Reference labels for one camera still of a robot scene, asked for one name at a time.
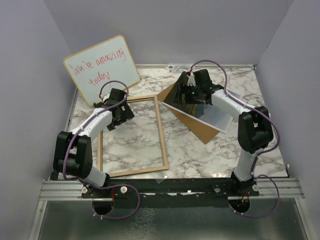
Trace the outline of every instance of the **red wire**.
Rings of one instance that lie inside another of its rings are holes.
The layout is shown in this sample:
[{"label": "red wire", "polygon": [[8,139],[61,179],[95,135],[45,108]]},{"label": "red wire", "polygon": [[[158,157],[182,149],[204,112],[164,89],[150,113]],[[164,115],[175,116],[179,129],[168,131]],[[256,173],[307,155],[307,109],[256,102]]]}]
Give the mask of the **red wire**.
[{"label": "red wire", "polygon": [[112,201],[114,202],[115,201],[115,190],[111,189],[111,191],[112,191]]},{"label": "red wire", "polygon": [[243,197],[241,198],[241,202],[244,202],[244,197],[248,195],[248,191],[245,192],[245,194],[243,195]]}]

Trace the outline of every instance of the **white wall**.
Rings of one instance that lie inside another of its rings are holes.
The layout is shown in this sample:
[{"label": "white wall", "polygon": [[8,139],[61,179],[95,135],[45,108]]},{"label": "white wall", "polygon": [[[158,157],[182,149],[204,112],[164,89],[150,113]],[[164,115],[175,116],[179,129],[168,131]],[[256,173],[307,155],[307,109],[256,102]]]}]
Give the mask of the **white wall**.
[{"label": "white wall", "polygon": [[124,35],[137,64],[257,64],[293,0],[44,0],[76,53]]},{"label": "white wall", "polygon": [[295,0],[257,66],[284,161],[300,179],[320,238],[320,1]]},{"label": "white wall", "polygon": [[0,239],[27,239],[75,90],[70,51],[42,0],[0,7]]}]

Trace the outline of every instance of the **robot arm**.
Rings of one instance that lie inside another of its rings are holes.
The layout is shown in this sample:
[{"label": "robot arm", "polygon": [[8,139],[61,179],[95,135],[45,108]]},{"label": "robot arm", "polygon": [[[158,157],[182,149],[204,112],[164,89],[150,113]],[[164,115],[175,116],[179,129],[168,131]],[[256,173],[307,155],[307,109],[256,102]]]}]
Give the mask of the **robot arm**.
[{"label": "robot arm", "polygon": [[[98,115],[99,112],[123,100],[125,94],[124,91],[113,88],[109,98],[104,102],[95,104],[95,109],[91,116],[89,116],[80,126],[76,127],[71,132],[62,131],[58,134],[53,160],[53,169],[55,171],[59,173],[63,172],[63,164],[68,145],[79,129],[82,129],[72,145],[72,148],[76,148],[76,153],[68,154],[66,174],[78,177],[84,182],[98,187],[105,185],[109,175],[93,166],[91,143],[105,127],[107,127],[109,131],[112,131],[116,126],[135,116],[126,101],[118,107]],[[97,117],[84,127],[85,123],[93,116]]]},{"label": "robot arm", "polygon": [[252,109],[269,117],[264,106],[254,107],[240,99],[230,99],[224,87],[213,84],[208,70],[183,72],[177,80],[175,102],[179,104],[211,104],[218,106],[238,122],[238,142],[241,154],[233,172],[240,183],[253,179],[252,168],[257,153],[266,148],[274,135],[269,121]]}]

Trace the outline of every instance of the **wooden picture frame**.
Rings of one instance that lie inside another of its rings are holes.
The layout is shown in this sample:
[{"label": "wooden picture frame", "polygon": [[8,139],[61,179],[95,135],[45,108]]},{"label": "wooden picture frame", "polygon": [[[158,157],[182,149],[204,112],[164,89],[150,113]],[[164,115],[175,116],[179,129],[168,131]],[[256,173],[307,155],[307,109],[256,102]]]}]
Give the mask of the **wooden picture frame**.
[{"label": "wooden picture frame", "polygon": [[[136,102],[151,101],[151,100],[154,101],[154,106],[155,106],[155,116],[156,116],[156,121],[157,121],[157,126],[158,126],[158,132],[159,132],[160,148],[161,148],[161,152],[162,152],[163,166],[138,169],[138,170],[131,170],[131,171],[116,172],[116,173],[108,173],[110,175],[110,177],[122,177],[122,176],[128,176],[128,175],[134,175],[134,174],[144,174],[144,173],[150,173],[150,172],[156,172],[156,171],[162,171],[162,170],[169,169],[168,157],[167,157],[167,151],[166,151],[166,145],[165,145],[165,137],[164,137],[164,131],[162,128],[162,123],[161,123],[160,109],[159,109],[157,95],[129,97],[127,99],[127,103],[136,103]],[[103,171],[103,132],[102,131],[98,135],[98,152],[97,153],[98,153],[97,154],[97,157],[98,157],[97,166],[98,166],[99,170]]]}]

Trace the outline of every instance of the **marble countertop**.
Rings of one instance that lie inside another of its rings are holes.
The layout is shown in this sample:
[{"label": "marble countertop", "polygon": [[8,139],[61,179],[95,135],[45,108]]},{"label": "marble countertop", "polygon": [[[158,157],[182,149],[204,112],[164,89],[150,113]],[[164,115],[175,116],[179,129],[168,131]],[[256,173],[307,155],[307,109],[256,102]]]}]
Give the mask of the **marble countertop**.
[{"label": "marble countertop", "polygon": [[[264,105],[254,71],[250,67],[227,67],[228,89],[242,94],[242,100],[254,106]],[[174,83],[180,73],[165,68],[138,69],[141,81],[129,88],[129,96],[155,95]],[[223,85],[224,75],[218,68],[208,69],[213,82]],[[116,130],[103,133],[103,171],[118,173],[162,166],[156,113],[152,101],[129,104],[135,117]],[[232,121],[227,134],[219,133],[203,144],[175,115],[159,102],[168,170],[124,176],[122,178],[221,178],[229,177],[237,165],[241,148],[237,141],[238,124]],[[91,113],[78,94],[70,129],[81,124]],[[93,164],[97,166],[98,141],[92,143]],[[255,175],[286,177],[279,149],[259,157]]]}]

